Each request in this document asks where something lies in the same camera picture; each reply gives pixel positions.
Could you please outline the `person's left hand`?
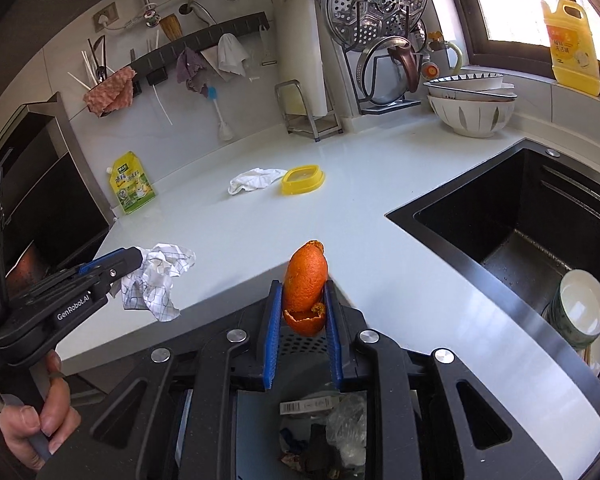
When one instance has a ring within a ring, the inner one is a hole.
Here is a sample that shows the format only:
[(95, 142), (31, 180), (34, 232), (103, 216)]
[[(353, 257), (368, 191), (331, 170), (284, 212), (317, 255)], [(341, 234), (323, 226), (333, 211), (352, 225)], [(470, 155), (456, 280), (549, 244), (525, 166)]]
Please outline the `person's left hand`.
[(30, 439), (39, 432), (45, 434), (50, 439), (47, 452), (53, 455), (81, 423), (81, 415), (71, 405), (70, 388), (61, 374), (61, 359), (55, 350), (47, 353), (45, 366), (50, 388), (42, 412), (29, 405), (5, 405), (0, 413), (0, 430), (7, 448), (23, 466), (34, 471), (39, 471), (46, 459), (35, 451)]

